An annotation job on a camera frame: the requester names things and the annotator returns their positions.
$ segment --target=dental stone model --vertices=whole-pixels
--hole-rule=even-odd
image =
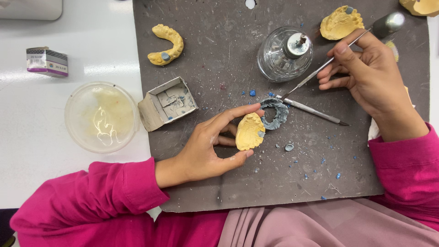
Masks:
[[[261,118],[256,113],[249,113],[238,124],[236,147],[241,151],[253,149],[262,143],[264,135]]]
[[[325,39],[339,40],[357,28],[364,28],[362,21],[356,9],[342,6],[323,19],[320,32]]]
[[[412,15],[435,17],[439,15],[438,0],[399,0]]]
[[[158,24],[152,28],[152,32],[159,38],[171,41],[174,46],[167,51],[148,54],[148,59],[151,63],[155,65],[166,65],[180,56],[183,51],[183,39],[177,31],[163,24]]]

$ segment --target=left hand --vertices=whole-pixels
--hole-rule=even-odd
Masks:
[[[264,115],[261,104],[245,105],[219,113],[206,122],[199,123],[183,150],[175,157],[156,163],[155,179],[159,188],[170,187],[189,181],[198,181],[222,175],[244,164],[253,150],[239,151],[232,157],[219,158],[213,146],[235,146],[235,140],[219,135],[230,132],[236,135],[237,126],[231,120],[255,112]]]

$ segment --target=right hand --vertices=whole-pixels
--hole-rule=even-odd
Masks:
[[[356,43],[363,52],[354,52],[348,46],[365,31],[353,31],[327,53],[335,60],[317,74],[319,88],[348,88],[375,119],[385,141],[426,135],[429,130],[411,105],[392,50],[370,32]],[[330,80],[336,73],[348,76]]]

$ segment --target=plastic container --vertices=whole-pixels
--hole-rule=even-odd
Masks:
[[[86,83],[70,95],[64,119],[72,139],[94,153],[120,150],[140,126],[139,110],[131,95],[101,81]]]

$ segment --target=product box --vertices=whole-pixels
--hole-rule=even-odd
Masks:
[[[143,126],[149,132],[198,109],[181,77],[150,90],[138,107]]]
[[[26,49],[27,70],[53,77],[68,76],[67,55],[49,47]]]

